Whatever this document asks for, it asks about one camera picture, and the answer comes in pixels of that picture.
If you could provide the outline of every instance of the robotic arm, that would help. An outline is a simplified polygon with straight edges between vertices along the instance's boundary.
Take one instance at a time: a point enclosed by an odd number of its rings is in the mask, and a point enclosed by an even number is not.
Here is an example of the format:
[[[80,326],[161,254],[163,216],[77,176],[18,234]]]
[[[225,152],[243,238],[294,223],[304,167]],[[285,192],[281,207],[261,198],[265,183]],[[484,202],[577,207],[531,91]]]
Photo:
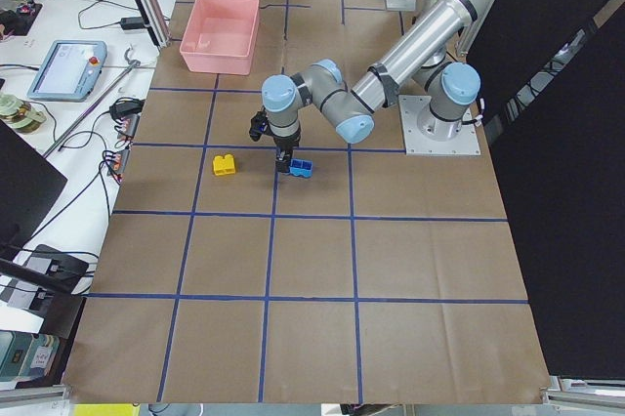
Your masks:
[[[436,0],[351,90],[344,87],[341,71],[330,60],[316,62],[290,77],[269,77],[262,88],[263,108],[252,119],[250,137],[258,141],[263,134],[272,136],[277,146],[276,169],[289,172],[293,148],[300,140],[301,108],[314,104],[347,143],[359,143],[373,130],[371,115],[396,104],[399,88],[413,78],[432,95],[425,113],[419,115],[422,131],[438,141],[452,138],[478,94],[479,76],[467,64],[446,62],[445,44],[484,14],[489,2]]]

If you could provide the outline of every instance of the pink plastic bin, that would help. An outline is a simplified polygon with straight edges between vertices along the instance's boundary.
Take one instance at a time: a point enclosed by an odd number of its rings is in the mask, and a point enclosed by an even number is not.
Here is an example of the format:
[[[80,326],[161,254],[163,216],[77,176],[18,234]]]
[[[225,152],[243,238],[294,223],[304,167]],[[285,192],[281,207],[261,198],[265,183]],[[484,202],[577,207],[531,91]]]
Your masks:
[[[259,0],[195,0],[180,53],[193,72],[249,74]]]

